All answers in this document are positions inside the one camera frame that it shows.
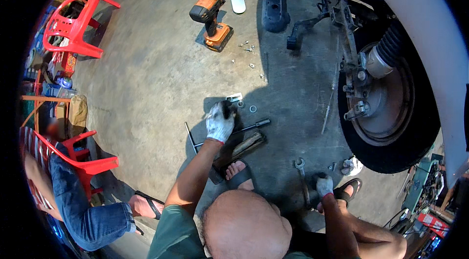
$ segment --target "orange cordless drill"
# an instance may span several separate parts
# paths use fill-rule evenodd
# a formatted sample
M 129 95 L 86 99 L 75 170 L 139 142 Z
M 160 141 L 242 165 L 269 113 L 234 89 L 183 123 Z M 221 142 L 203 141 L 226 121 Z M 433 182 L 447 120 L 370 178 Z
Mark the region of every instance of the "orange cordless drill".
M 192 20 L 205 23 L 203 37 L 205 45 L 212 51 L 220 52 L 233 35 L 233 28 L 217 22 L 217 15 L 225 0 L 198 0 L 189 12 Z

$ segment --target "work glove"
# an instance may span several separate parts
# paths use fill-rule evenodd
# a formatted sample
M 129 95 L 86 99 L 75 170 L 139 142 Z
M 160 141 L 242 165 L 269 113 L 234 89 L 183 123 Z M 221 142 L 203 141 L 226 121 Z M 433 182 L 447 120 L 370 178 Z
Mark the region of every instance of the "work glove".
M 332 182 L 331 176 L 326 176 L 326 178 L 318 178 L 318 181 L 316 182 L 316 191 L 320 195 L 321 200 L 329 193 L 334 194 L 333 188 L 334 184 Z
M 230 112 L 228 119 L 223 116 L 223 104 L 217 102 L 210 109 L 205 120 L 207 138 L 213 138 L 225 144 L 235 127 L 235 115 Z

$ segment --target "man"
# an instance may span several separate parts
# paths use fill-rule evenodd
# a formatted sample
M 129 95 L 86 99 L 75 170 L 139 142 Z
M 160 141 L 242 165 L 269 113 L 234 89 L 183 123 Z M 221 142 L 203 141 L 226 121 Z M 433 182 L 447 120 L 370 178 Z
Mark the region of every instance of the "man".
M 20 128 L 20 140 L 24 170 L 37 208 L 63 221 L 83 249 L 102 248 L 126 231 L 143 235 L 135 225 L 136 216 L 160 218 L 163 202 L 139 191 L 129 202 L 91 207 L 70 164 L 52 153 L 31 128 Z M 50 143 L 68 156 L 65 146 L 53 140 Z
M 203 246 L 192 219 L 202 195 L 213 159 L 234 127 L 234 117 L 225 119 L 222 104 L 216 103 L 207 116 L 207 139 L 202 148 L 174 183 L 151 244 L 149 259 L 205 258 Z M 234 189 L 221 194 L 206 210 L 203 236 L 214 259 L 299 259 L 316 258 L 315 251 L 289 252 L 292 227 L 274 204 L 253 192 L 249 168 L 242 161 L 226 171 L 228 185 Z M 325 243 L 332 258 L 397 259 L 405 254 L 405 240 L 382 228 L 361 221 L 347 211 L 347 203 L 361 187 L 352 180 L 337 192 L 332 179 L 321 178 L 317 191 L 325 213 Z M 325 244 L 308 242 L 313 249 Z

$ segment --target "combination wrench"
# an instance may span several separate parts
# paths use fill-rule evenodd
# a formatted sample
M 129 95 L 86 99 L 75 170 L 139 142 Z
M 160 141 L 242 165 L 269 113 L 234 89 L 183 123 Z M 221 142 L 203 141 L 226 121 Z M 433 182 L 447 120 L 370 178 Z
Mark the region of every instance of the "combination wrench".
M 306 209 L 309 209 L 309 205 L 311 204 L 310 200 L 309 200 L 309 190 L 308 190 L 308 184 L 306 183 L 306 177 L 304 176 L 304 159 L 302 159 L 301 157 L 298 158 L 296 161 L 295 161 L 295 167 L 298 169 L 298 172 L 300 173 L 301 175 L 301 182 L 303 184 L 303 193 L 304 193 L 304 199 L 305 199 L 305 202 L 306 202 Z

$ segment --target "red plastic chair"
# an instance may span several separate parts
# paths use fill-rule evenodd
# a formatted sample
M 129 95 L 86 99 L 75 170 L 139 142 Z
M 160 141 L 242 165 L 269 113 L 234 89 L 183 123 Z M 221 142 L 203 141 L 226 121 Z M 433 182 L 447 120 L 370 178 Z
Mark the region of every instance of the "red plastic chair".
M 85 29 L 88 25 L 93 28 L 98 28 L 100 25 L 91 17 L 93 16 L 94 10 L 100 0 L 88 0 L 77 19 L 69 19 L 61 16 L 59 14 L 60 10 L 73 1 L 76 0 L 65 0 L 52 14 L 45 27 L 42 43 L 48 51 L 69 51 L 85 56 L 100 58 L 103 54 L 103 50 L 83 41 L 83 34 L 85 33 Z M 120 4 L 113 0 L 103 1 L 120 8 Z M 68 38 L 68 45 L 61 47 L 51 45 L 49 43 L 49 37 L 55 35 Z
M 64 161 L 68 162 L 75 168 L 75 172 L 78 175 L 78 178 L 80 182 L 82 183 L 83 188 L 85 189 L 86 197 L 88 198 L 88 200 L 91 200 L 92 194 L 101 193 L 103 191 L 102 188 L 97 188 L 93 190 L 91 189 L 91 185 L 90 185 L 91 178 L 94 175 L 97 175 L 99 173 L 102 173 L 112 168 L 117 168 L 119 166 L 119 159 L 116 156 L 104 158 L 104 159 L 98 159 L 98 160 L 91 161 L 91 162 L 79 162 L 78 161 L 78 160 L 82 160 L 83 158 L 85 158 L 86 155 L 90 153 L 90 151 L 88 149 L 84 149 L 84 150 L 75 152 L 73 150 L 73 144 L 75 142 L 80 141 L 81 139 L 90 137 L 94 134 L 96 134 L 96 130 L 82 133 L 76 137 L 73 137 L 71 139 L 68 139 L 62 142 L 62 145 L 64 145 L 67 148 L 68 154 L 70 155 L 70 158 L 68 158 L 67 156 L 63 155 L 62 152 L 57 150 L 55 146 L 49 143 L 46 138 L 44 138 L 43 136 L 39 135 L 39 133 L 36 132 L 36 135 L 38 136 L 38 138 L 45 145 L 47 145 L 47 147 L 49 147 L 60 158 L 62 158 Z

